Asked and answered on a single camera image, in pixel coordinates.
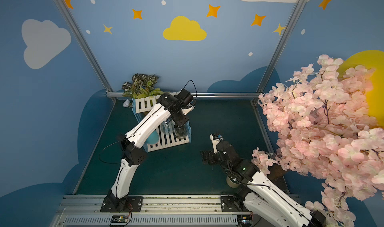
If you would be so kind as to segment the dark transparent spray bottle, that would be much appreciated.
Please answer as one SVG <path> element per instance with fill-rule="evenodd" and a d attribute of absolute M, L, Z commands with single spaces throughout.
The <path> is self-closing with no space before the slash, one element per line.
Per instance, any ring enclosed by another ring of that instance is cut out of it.
<path fill-rule="evenodd" d="M 184 140 L 190 135 L 190 128 L 187 125 L 175 128 L 175 136 L 179 140 Z"/>

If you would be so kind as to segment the blue and white slatted shelf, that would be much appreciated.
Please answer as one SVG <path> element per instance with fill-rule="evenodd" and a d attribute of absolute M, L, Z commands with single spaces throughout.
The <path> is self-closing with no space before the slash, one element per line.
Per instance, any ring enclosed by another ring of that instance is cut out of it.
<path fill-rule="evenodd" d="M 155 95 L 145 98 L 132 99 L 132 111 L 138 123 L 145 117 L 145 112 L 149 112 L 154 107 L 159 97 L 159 95 Z M 170 121 L 162 123 L 156 129 L 158 138 L 155 138 L 155 134 L 151 134 L 143 145 L 143 148 L 149 153 L 190 143 L 191 127 L 189 122 L 184 125 L 185 130 L 184 137 L 182 139 L 177 137 L 175 131 L 171 133 L 171 126 L 173 127 L 174 125 L 175 123 Z"/>

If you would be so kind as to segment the clear blue-white spray bottle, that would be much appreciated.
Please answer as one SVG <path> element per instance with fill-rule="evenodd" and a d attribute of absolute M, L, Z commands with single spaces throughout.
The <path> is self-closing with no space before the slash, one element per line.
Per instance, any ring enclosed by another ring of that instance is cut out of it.
<path fill-rule="evenodd" d="M 162 133 L 167 136 L 172 135 L 174 133 L 174 125 L 174 121 L 169 117 L 160 125 Z"/>

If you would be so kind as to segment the teal pink spray bottle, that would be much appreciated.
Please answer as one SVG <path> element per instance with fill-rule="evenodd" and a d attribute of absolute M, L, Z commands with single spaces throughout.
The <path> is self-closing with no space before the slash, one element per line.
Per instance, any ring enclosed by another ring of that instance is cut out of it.
<path fill-rule="evenodd" d="M 156 145 L 160 141 L 160 137 L 157 131 L 153 131 L 147 139 L 148 145 Z"/>

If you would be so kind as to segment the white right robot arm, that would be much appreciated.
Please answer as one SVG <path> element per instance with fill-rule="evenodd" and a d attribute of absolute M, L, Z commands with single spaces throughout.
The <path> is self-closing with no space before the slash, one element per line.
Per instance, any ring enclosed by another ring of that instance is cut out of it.
<path fill-rule="evenodd" d="M 213 149 L 201 152 L 203 162 L 219 165 L 228 184 L 241 187 L 234 201 L 238 208 L 259 215 L 275 227 L 324 227 L 327 218 L 320 211 L 309 210 L 276 186 L 251 161 L 242 159 L 221 135 L 210 136 Z"/>

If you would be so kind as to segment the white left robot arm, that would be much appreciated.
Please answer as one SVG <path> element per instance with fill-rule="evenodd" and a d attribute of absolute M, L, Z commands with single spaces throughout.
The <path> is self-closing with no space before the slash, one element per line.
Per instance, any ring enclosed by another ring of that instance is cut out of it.
<path fill-rule="evenodd" d="M 188 136 L 185 128 L 185 124 L 189 121 L 187 114 L 195 108 L 195 105 L 196 99 L 184 88 L 176 95 L 161 94 L 151 111 L 120 141 L 122 145 L 120 170 L 103 201 L 103 207 L 111 205 L 116 209 L 126 200 L 135 172 L 148 155 L 143 145 L 161 123 L 171 119 L 175 136 L 177 138 Z"/>

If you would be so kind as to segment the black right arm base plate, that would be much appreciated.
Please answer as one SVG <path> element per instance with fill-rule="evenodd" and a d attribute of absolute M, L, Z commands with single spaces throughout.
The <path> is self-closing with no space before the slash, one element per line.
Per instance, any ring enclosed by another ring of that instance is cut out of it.
<path fill-rule="evenodd" d="M 246 212 L 247 209 L 243 202 L 232 195 L 221 195 L 222 212 Z"/>

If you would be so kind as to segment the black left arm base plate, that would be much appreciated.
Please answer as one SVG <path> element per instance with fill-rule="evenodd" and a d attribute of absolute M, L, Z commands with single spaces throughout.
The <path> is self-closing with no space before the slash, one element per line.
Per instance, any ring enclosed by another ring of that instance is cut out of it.
<path fill-rule="evenodd" d="M 144 197 L 133 196 L 116 199 L 114 196 L 104 198 L 100 212 L 101 213 L 139 213 L 142 208 Z"/>

